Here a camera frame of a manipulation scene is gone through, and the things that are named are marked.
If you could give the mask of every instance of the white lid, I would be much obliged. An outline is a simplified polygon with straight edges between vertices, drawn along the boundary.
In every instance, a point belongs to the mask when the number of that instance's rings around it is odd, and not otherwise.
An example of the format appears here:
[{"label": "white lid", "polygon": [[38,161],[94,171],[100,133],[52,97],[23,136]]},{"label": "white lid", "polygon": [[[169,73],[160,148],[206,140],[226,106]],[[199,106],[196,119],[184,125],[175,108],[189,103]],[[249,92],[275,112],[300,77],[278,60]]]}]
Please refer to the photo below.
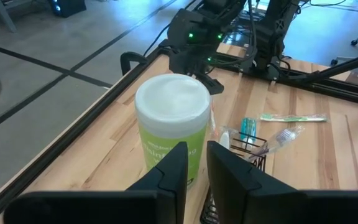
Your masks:
[{"label": "white lid", "polygon": [[181,138],[205,127],[210,104],[207,88],[200,81],[180,74],[153,77],[135,95],[138,122],[163,138]]}]

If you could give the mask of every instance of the butcher block tabletop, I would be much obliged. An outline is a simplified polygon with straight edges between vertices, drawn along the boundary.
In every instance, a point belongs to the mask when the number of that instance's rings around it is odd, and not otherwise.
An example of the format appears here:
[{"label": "butcher block tabletop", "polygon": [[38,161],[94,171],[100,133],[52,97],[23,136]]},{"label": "butcher block tabletop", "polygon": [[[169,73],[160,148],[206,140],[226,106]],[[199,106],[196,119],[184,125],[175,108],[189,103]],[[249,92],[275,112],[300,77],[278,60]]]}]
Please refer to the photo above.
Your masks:
[{"label": "butcher block tabletop", "polygon": [[[245,50],[221,44],[218,51],[243,55]],[[288,62],[292,69],[303,72],[326,68],[293,59]],[[171,73],[168,56],[160,55],[30,183],[25,192],[125,190],[141,178],[146,169],[135,116],[134,95],[143,82],[164,73]],[[326,114],[328,117],[326,123],[301,123],[305,130],[297,139],[267,156],[266,173],[296,189],[358,189],[358,104],[218,68],[209,75],[224,85],[223,93],[213,96],[217,127],[241,129],[244,117],[258,118],[262,113]],[[348,75],[344,73],[334,78],[345,80]],[[293,125],[259,121],[257,135],[267,139]],[[208,133],[205,140],[210,140]],[[200,222],[209,187],[205,152],[204,149],[198,179],[187,192],[185,223]]]}]

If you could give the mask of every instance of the chair wheel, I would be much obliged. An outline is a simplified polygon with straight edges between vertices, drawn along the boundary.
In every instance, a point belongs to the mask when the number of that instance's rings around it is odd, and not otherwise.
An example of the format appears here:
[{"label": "chair wheel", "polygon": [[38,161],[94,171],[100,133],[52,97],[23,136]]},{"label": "chair wheel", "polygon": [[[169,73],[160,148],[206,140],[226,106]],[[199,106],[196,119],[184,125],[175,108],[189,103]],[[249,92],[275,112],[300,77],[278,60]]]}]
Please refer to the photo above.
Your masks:
[{"label": "chair wheel", "polygon": [[336,65],[336,64],[338,64],[338,60],[332,59],[331,60],[331,65]]}]

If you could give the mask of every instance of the black wire rack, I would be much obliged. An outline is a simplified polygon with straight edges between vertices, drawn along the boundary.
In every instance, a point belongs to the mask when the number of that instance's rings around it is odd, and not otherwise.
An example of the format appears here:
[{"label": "black wire rack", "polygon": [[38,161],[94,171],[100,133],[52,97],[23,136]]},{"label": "black wire rack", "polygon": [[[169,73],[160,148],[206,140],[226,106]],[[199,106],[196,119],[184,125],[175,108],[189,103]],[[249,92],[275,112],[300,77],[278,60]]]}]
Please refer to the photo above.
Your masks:
[{"label": "black wire rack", "polygon": [[[258,156],[256,154],[253,154],[250,149],[253,147],[260,147],[262,146],[266,140],[262,138],[258,138],[256,136],[251,136],[246,133],[239,133],[240,138],[233,138],[231,141],[231,150],[233,153],[238,155],[239,157],[248,157],[251,155],[254,155],[257,157],[252,162],[252,165],[256,166],[256,168],[260,169],[261,171],[265,172],[265,166],[266,166],[266,155],[264,156]],[[208,189],[208,193],[205,198],[203,211],[201,212],[200,216],[200,222],[202,224],[217,224],[219,223],[219,217],[218,213],[216,211],[216,207],[214,204],[214,199],[211,193],[211,188]]]}]

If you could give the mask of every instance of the white container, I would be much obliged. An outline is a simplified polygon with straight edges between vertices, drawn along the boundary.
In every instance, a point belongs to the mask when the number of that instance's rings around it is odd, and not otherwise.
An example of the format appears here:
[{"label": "white container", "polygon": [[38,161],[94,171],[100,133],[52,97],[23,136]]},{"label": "white container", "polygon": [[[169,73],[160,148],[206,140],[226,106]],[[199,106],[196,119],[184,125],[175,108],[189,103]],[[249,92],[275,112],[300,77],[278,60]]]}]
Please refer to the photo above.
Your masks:
[{"label": "white container", "polygon": [[148,170],[178,142],[186,141],[188,184],[196,179],[210,106],[206,87],[186,75],[159,75],[139,87],[135,109]]}]

